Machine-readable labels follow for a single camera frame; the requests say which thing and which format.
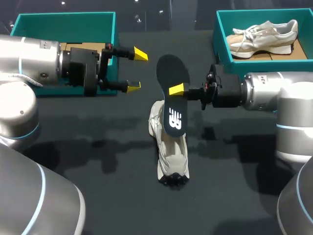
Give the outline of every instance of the cardboard box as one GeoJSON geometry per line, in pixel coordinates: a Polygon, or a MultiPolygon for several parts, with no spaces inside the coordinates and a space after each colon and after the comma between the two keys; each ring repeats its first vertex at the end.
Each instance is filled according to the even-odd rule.
{"type": "Polygon", "coordinates": [[[300,9],[256,9],[217,11],[213,31],[213,49],[217,62],[227,73],[237,74],[240,79],[248,72],[313,71],[313,12],[300,9]],[[298,40],[291,55],[257,55],[250,60],[233,59],[226,37],[233,28],[247,29],[266,21],[273,24],[298,22],[298,40]]]}
{"type": "Polygon", "coordinates": [[[299,40],[296,39],[293,43],[293,51],[290,55],[277,55],[271,53],[261,53],[254,54],[249,59],[235,59],[234,61],[261,61],[261,60],[307,60],[307,57],[299,43],[299,40]]]}

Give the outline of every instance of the cardboard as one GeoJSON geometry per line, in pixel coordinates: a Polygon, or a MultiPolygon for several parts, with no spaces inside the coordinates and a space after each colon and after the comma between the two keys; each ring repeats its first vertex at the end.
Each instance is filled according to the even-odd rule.
{"type": "Polygon", "coordinates": [[[307,57],[298,39],[293,43],[293,51],[290,55],[270,55],[272,60],[307,60],[307,57]]]}
{"type": "Polygon", "coordinates": [[[257,54],[249,59],[234,59],[233,61],[258,61],[258,60],[307,60],[307,57],[298,41],[296,39],[293,43],[293,51],[290,55],[276,55],[276,54],[257,54]]]}
{"type": "Polygon", "coordinates": [[[62,50],[70,50],[72,47],[76,47],[76,48],[96,50],[99,54],[101,53],[104,46],[105,46],[105,43],[80,43],[80,44],[61,43],[62,50]]]}
{"type": "Polygon", "coordinates": [[[66,43],[60,43],[61,44],[61,50],[65,50],[65,48],[67,47],[66,43]]]}

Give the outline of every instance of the screw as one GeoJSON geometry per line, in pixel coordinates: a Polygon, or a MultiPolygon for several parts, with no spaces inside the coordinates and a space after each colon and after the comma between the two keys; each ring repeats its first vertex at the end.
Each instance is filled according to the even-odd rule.
{"type": "Polygon", "coordinates": [[[46,74],[46,73],[42,72],[42,73],[40,74],[40,77],[45,79],[45,78],[47,78],[47,77],[48,77],[48,74],[46,74]]]}

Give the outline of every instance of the shoe sole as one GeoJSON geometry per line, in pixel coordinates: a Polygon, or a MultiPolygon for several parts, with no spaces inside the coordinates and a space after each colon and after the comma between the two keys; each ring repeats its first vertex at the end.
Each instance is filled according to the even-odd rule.
{"type": "Polygon", "coordinates": [[[258,50],[254,51],[249,51],[249,52],[234,52],[231,51],[230,53],[238,58],[243,58],[243,59],[249,59],[251,58],[255,53],[261,52],[261,51],[266,51],[271,54],[277,54],[277,55],[290,55],[293,51],[293,45],[289,46],[282,46],[282,47],[262,47],[258,50]]]}
{"type": "MultiPolygon", "coordinates": [[[[155,132],[153,131],[152,125],[149,122],[149,134],[152,137],[156,137],[155,132]]],[[[157,162],[157,178],[160,183],[169,186],[180,186],[187,183],[189,180],[189,168],[187,166],[185,175],[180,175],[179,173],[173,173],[171,175],[164,175],[164,172],[160,165],[160,159],[157,162]]]]}

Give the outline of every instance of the white sneaker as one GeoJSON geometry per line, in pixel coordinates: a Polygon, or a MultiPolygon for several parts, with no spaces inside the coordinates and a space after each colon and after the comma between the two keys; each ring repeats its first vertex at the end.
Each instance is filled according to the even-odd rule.
{"type": "Polygon", "coordinates": [[[156,138],[159,149],[157,178],[167,185],[180,185],[189,179],[186,134],[172,138],[163,129],[164,100],[157,101],[151,108],[149,133],[156,138]]]}
{"type": "Polygon", "coordinates": [[[239,58],[250,58],[258,51],[273,54],[291,54],[292,45],[297,38],[298,22],[273,24],[269,21],[253,25],[246,30],[233,29],[227,36],[230,53],[239,58]]]}

